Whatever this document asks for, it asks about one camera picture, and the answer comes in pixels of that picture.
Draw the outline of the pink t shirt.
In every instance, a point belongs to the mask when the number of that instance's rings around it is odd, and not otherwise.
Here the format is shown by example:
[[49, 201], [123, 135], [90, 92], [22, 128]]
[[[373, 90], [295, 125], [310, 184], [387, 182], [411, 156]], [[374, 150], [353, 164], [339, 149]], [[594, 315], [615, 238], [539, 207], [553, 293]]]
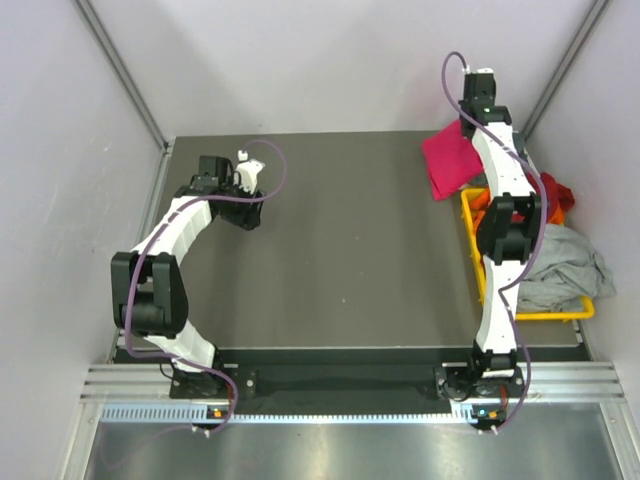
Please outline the pink t shirt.
[[484, 173], [480, 157], [455, 120], [434, 136], [425, 139], [421, 151], [435, 201], [442, 201]]

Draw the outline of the light grey t shirt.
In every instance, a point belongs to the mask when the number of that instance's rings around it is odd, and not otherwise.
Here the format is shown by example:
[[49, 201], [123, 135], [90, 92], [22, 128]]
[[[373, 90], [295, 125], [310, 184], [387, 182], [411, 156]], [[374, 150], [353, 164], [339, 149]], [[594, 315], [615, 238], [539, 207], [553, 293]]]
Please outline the light grey t shirt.
[[519, 313], [578, 312], [584, 298], [616, 295], [614, 277], [589, 240], [549, 224], [534, 265], [519, 284]]

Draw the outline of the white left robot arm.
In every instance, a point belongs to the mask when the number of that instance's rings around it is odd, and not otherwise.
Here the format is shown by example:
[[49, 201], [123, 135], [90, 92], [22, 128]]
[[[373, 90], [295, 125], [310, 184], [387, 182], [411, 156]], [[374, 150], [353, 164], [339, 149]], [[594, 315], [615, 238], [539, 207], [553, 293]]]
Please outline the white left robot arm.
[[136, 247], [111, 260], [114, 322], [128, 337], [142, 338], [168, 358], [173, 380], [187, 394], [214, 397], [230, 387], [218, 349], [189, 320], [180, 266], [192, 244], [214, 220], [246, 231], [261, 221], [263, 162], [241, 151], [238, 160], [203, 156], [188, 184]]

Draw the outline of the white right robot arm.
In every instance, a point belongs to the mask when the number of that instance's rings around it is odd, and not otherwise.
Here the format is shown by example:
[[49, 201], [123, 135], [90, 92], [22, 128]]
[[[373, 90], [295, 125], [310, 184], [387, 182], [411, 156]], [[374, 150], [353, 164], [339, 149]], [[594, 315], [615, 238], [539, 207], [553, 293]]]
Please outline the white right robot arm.
[[496, 96], [491, 69], [465, 74], [459, 101], [461, 130], [480, 158], [490, 194], [476, 230], [485, 293], [466, 372], [469, 388], [481, 396], [492, 394], [502, 383], [522, 381], [513, 323], [519, 283], [539, 237], [542, 211], [541, 197], [531, 185], [514, 143], [510, 112], [496, 103]]

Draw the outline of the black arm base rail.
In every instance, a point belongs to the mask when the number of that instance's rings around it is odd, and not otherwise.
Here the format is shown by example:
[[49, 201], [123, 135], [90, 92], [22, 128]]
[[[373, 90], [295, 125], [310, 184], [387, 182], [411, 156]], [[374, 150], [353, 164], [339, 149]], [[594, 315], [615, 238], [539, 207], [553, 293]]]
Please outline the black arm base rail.
[[475, 385], [464, 347], [224, 348], [222, 371], [245, 414], [443, 413], [451, 401], [517, 399], [524, 387]]

